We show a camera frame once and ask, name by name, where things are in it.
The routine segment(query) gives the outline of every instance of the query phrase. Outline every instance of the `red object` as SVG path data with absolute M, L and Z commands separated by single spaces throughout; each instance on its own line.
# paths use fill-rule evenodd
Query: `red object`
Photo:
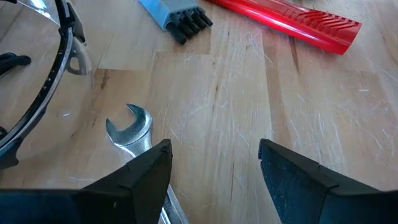
M 343 55 L 362 24 L 280 0 L 208 0 L 329 52 Z

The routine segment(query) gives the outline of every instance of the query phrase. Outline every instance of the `metal tool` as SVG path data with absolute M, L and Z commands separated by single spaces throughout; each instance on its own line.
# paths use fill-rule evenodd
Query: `metal tool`
M 106 119 L 105 128 L 115 146 L 125 150 L 132 157 L 137 157 L 152 147 L 150 137 L 152 116 L 139 106 L 132 104 L 126 104 L 126 106 L 136 116 L 136 121 L 130 127 L 120 131 L 109 119 Z M 160 215 L 166 224 L 189 223 L 170 185 Z

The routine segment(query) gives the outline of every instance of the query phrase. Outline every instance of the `wooden table surface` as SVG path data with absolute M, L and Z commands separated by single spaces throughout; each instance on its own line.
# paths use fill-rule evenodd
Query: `wooden table surface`
M 1 172 L 2 188 L 80 188 L 121 167 L 131 158 L 111 144 L 104 121 L 129 126 L 133 103 L 154 118 L 153 144 L 172 140 L 170 183 L 192 223 L 280 223 L 257 158 L 261 138 L 398 189 L 398 1 L 295 1 L 363 23 L 343 56 L 205 1 L 214 25 L 184 46 L 136 0 L 73 3 L 93 75 L 64 74 L 20 164 Z M 0 78 L 5 128 L 44 82 L 57 36 L 45 17 L 0 3 L 0 52 L 33 59 Z

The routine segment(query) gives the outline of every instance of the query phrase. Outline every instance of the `chrome wrench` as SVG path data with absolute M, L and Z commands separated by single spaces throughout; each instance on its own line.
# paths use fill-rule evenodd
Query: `chrome wrench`
M 126 106 L 136 116 L 136 121 L 130 127 L 120 131 L 107 118 L 105 128 L 115 146 L 125 150 L 132 157 L 137 157 L 152 147 L 150 132 L 153 120 L 144 108 L 132 104 L 126 104 Z M 170 185 L 167 188 L 160 216 L 165 224 L 189 223 Z

